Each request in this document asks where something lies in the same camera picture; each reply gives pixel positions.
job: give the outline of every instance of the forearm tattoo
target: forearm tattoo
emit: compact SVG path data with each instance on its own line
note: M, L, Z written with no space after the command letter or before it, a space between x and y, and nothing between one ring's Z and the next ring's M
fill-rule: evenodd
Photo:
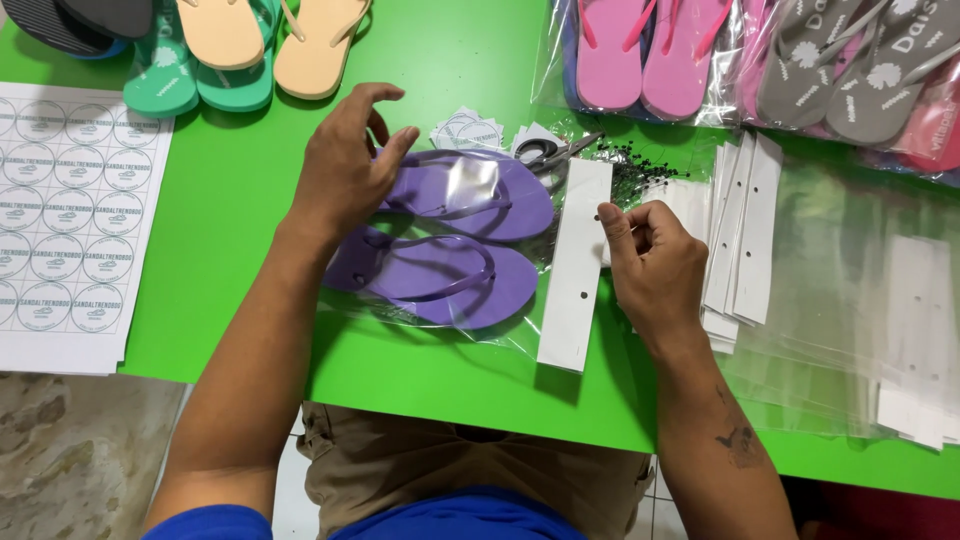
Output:
M730 463L737 469L759 467L763 464L766 452L757 440L754 429L750 427L750 421L732 396L725 395L719 385L716 386L716 391L727 408L726 424L730 433L718 435L714 440L730 451Z

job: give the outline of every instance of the scissors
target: scissors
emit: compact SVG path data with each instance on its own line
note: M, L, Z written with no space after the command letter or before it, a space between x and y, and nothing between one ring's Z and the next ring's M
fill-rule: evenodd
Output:
M557 143L552 140L531 138L520 143L520 146L516 149L514 158L520 160L520 162L526 165L526 167L530 169L530 172L534 174L545 173L555 169L561 163L566 162L569 158L575 156L577 152L587 148L593 141L603 135L603 132L592 133L564 146L557 146ZM540 150L540 153L526 160L520 158L531 150Z

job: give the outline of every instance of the blue shirt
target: blue shirt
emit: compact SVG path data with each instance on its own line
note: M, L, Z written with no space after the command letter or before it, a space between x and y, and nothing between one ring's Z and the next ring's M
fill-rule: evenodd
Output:
M142 540L272 540L259 512L235 504L187 510L152 528ZM586 540L545 504L493 486L461 489L387 510L332 534L329 540Z

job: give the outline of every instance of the gray flip-flop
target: gray flip-flop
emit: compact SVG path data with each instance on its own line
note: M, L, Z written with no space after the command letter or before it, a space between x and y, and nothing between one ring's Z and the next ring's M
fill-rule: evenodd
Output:
M899 0L878 21L880 32L835 85L827 125L860 145L896 137L913 111L924 77L960 52L960 1Z
M824 119L833 93L836 54L886 0L848 29L862 2L794 0L784 7L770 39L756 96L756 112L762 120L800 129Z

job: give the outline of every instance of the green flip-flop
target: green flip-flop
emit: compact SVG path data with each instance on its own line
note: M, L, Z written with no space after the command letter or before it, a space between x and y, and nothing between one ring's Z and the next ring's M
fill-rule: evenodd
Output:
M154 27L133 46L133 65L123 87L127 107L150 118L197 107L197 59L186 48L175 2L154 0Z
M263 60L252 67L225 71L200 66L197 88L208 104L220 110L248 112L266 107L274 98L274 43L280 0L250 0L263 35Z

